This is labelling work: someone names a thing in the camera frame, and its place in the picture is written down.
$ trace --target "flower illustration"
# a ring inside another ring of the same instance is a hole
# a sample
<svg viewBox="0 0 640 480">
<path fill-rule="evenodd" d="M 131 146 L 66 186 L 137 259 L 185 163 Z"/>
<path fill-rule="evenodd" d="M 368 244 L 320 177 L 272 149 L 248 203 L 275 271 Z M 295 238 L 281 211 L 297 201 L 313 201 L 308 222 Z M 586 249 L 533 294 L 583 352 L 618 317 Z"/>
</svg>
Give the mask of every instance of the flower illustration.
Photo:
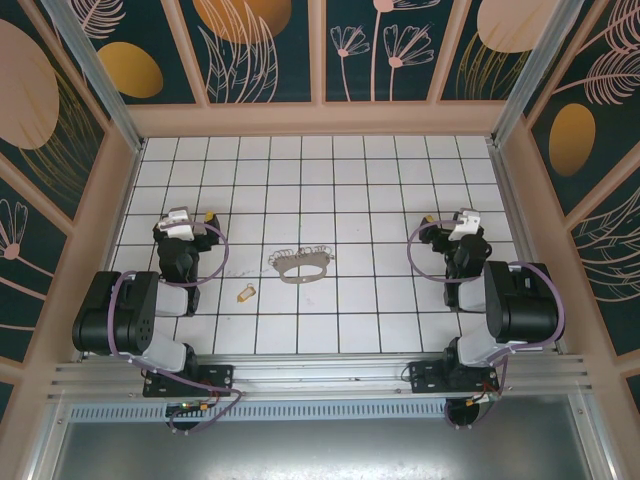
<svg viewBox="0 0 640 480">
<path fill-rule="evenodd" d="M 16 202 L 12 211 L 11 206 L 6 199 L 3 198 L 0 200 L 0 259 L 7 261 L 18 260 L 19 262 L 27 265 L 37 272 L 40 272 L 49 277 L 53 277 L 52 273 L 47 272 L 43 268 L 34 265 L 33 263 L 25 260 L 20 256 L 20 244 L 22 243 L 24 233 L 27 228 L 28 216 L 29 210 L 22 203 Z M 4 263 L 0 262 L 0 271 L 2 271 L 3 266 Z M 43 301 L 47 298 L 46 295 L 19 285 L 1 276 L 0 283 Z M 0 328 L 9 328 L 13 330 L 32 330 L 31 327 L 23 328 L 4 324 L 0 324 Z"/>
<path fill-rule="evenodd" d="M 381 13 L 388 13 L 393 10 L 418 10 L 419 8 L 434 7 L 440 0 L 422 0 L 411 2 L 409 0 L 373 0 L 373 6 Z"/>
<path fill-rule="evenodd" d="M 433 60 L 433 50 L 428 50 L 431 38 L 429 26 L 406 27 L 398 37 L 398 25 L 384 29 L 384 47 L 391 66 L 389 100 L 393 100 L 393 77 L 396 68 L 420 65 Z"/>
<path fill-rule="evenodd" d="M 340 56 L 340 65 L 342 67 L 342 83 L 344 84 L 344 93 L 347 95 L 347 101 L 351 101 L 349 96 L 349 87 L 347 86 L 347 76 L 344 70 L 344 59 L 352 55 L 360 55 L 370 50 L 369 43 L 365 42 L 366 37 L 362 31 L 362 26 L 346 27 L 344 32 L 340 27 L 333 27 L 330 30 L 333 46 Z"/>
</svg>

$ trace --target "white grid mat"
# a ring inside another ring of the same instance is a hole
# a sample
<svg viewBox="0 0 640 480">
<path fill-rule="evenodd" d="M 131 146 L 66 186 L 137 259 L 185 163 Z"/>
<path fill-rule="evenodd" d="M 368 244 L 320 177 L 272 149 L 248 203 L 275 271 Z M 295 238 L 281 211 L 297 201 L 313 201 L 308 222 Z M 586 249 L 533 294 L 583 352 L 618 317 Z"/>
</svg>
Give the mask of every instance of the white grid mat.
<svg viewBox="0 0 640 480">
<path fill-rule="evenodd" d="M 218 214 L 231 244 L 220 279 L 201 286 L 195 317 L 158 327 L 197 353 L 437 352 L 482 315 L 450 313 L 443 286 L 412 275 L 406 241 L 422 217 L 482 212 L 492 259 L 516 259 L 483 137 L 309 136 L 149 139 L 113 269 L 159 271 L 151 230 L 187 206 Z M 268 265 L 281 249 L 330 246 L 328 276 L 284 284 Z M 444 260 L 425 245 L 427 273 Z M 222 247 L 201 254 L 206 275 Z M 236 296 L 248 283 L 257 294 Z"/>
</svg>

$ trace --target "yellow key tag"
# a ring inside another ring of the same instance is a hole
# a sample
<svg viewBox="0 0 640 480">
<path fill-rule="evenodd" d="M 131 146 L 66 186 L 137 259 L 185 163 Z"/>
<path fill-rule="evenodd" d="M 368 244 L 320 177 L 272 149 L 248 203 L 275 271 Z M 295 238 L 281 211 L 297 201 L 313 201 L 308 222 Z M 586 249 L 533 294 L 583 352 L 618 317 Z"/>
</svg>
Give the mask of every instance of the yellow key tag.
<svg viewBox="0 0 640 480">
<path fill-rule="evenodd" d="M 252 284 L 247 285 L 243 291 L 238 294 L 238 303 L 244 303 L 256 294 L 256 289 Z"/>
</svg>

